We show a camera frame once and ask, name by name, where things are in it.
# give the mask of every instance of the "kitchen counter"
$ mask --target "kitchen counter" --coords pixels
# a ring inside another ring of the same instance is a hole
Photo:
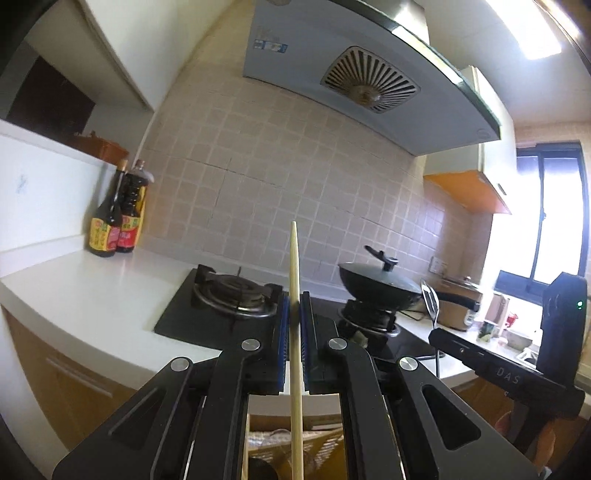
[[[72,360],[138,389],[177,356],[199,362],[219,355],[217,350],[152,331],[191,268],[190,264],[141,249],[107,259],[77,251],[1,278],[0,303],[30,331]],[[418,322],[399,314],[397,322],[424,340],[431,331],[430,320]],[[476,337],[476,332],[454,333],[470,341]],[[517,353],[497,343],[481,345],[509,358]],[[434,360],[423,364],[434,372]],[[449,387],[476,378],[472,370],[448,355],[441,359],[440,368],[441,379]],[[289,415],[288,397],[253,396],[249,411]],[[306,415],[338,411],[337,395],[304,397]]]

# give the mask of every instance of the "metal screw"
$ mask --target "metal screw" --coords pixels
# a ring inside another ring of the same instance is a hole
[[[261,343],[256,338],[247,338],[242,342],[242,350],[246,350],[247,352],[254,352],[260,346]]]
[[[333,350],[342,350],[346,346],[347,340],[345,340],[344,338],[335,337],[329,340],[329,347],[331,347]]]
[[[403,356],[399,361],[398,364],[400,368],[403,370],[416,370],[418,367],[418,362],[411,356]]]
[[[172,368],[175,372],[182,372],[189,368],[189,360],[186,358],[175,358],[172,362],[170,362],[170,368]]]

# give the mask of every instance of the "soy sauce bottle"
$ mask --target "soy sauce bottle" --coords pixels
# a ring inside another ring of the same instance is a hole
[[[115,255],[123,216],[119,205],[119,188],[125,174],[127,159],[120,160],[109,193],[90,221],[88,250],[99,257]]]
[[[121,186],[121,213],[123,223],[121,232],[119,233],[119,239],[117,240],[118,252],[129,253],[135,248],[141,225],[142,204],[146,188],[150,183],[148,175],[144,171],[143,160],[138,160],[136,166],[125,175],[123,180]]]

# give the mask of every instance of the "wok handle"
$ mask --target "wok handle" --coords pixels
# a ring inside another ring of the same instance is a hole
[[[446,301],[448,303],[455,303],[456,305],[461,305],[462,307],[467,308],[473,312],[478,312],[480,310],[480,302],[476,300],[472,300],[464,295],[459,295],[457,293],[448,293],[446,291],[437,291],[437,296],[439,297],[440,301]]]

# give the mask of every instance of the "bowl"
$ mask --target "bowl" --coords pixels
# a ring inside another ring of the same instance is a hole
[[[507,344],[511,348],[519,351],[529,347],[534,341],[533,338],[530,338],[527,334],[511,329],[505,330],[505,334],[507,336]]]

